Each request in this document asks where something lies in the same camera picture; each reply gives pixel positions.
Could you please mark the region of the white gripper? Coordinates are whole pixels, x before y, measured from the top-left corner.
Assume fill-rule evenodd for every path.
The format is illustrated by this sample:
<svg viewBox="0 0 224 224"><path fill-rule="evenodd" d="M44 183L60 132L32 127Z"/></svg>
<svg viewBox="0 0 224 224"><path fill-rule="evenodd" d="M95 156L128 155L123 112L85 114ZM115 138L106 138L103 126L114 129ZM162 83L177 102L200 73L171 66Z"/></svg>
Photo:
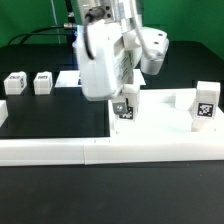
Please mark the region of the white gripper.
<svg viewBox="0 0 224 224"><path fill-rule="evenodd" d="M90 24L87 31L93 60L86 53L83 26L78 27L76 42L83 94L90 101L115 98L133 71L132 55L124 48L120 26L100 20ZM123 96L113 99L112 106L116 115L127 112L127 102Z"/></svg>

